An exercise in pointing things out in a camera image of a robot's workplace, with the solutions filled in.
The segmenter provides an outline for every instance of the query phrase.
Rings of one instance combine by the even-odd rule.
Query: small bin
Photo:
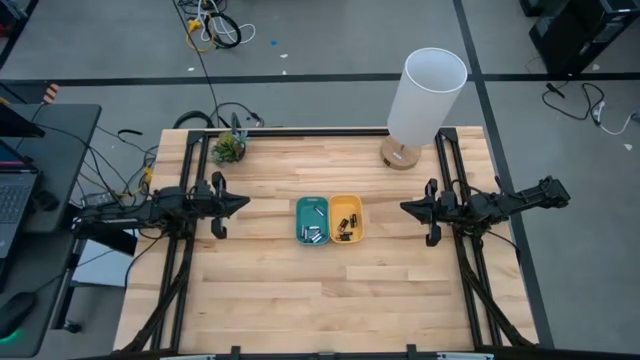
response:
[[[318,226],[324,237],[317,242],[305,241],[305,227]],[[303,197],[296,204],[296,239],[303,245],[318,246],[329,242],[329,202],[323,197]]]
[[[340,240],[338,227],[343,219],[350,220],[351,215],[356,215],[357,224],[355,228],[351,223],[346,226],[346,232],[352,232],[351,240]],[[356,195],[336,195],[329,199],[329,227],[331,240],[338,244],[350,244],[362,240],[364,236],[364,221],[362,219],[362,201]]]

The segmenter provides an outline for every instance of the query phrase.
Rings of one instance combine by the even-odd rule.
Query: yellow tray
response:
[[[352,214],[356,214],[358,223],[355,228],[347,225],[345,231],[353,232],[350,241],[341,241],[338,226],[342,219],[349,220]],[[364,221],[362,220],[362,201],[356,195],[336,195],[329,199],[329,228],[331,240],[338,244],[350,244],[362,240],[364,236]]]

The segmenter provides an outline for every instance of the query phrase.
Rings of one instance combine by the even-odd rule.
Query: laptop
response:
[[[39,175],[38,169],[0,141],[0,259],[9,255]]]

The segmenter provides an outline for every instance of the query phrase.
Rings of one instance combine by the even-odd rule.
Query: laptop keyboard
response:
[[[28,197],[28,185],[0,185],[0,223],[17,223]]]

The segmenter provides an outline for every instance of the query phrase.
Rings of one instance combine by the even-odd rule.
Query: black desk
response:
[[[40,105],[12,105],[16,112],[32,119]],[[68,131],[87,143],[91,142],[100,115],[98,105],[47,105],[40,109],[33,121]],[[20,291],[33,291],[52,277],[72,266],[72,253],[76,241],[69,229],[59,229],[63,215],[70,210],[67,203],[86,154],[86,147],[77,139],[51,129],[44,129],[41,139],[5,138],[6,143],[17,147],[21,155],[33,159],[43,171],[40,189],[54,194],[60,201],[58,209],[51,212],[35,212],[29,215],[23,232],[14,243],[11,256],[6,259],[6,283],[0,293],[0,305]],[[57,279],[38,292],[38,303],[14,337],[0,341],[0,357],[31,357],[38,353],[44,334],[56,307],[52,327],[59,328],[73,294],[69,283],[73,271]]]

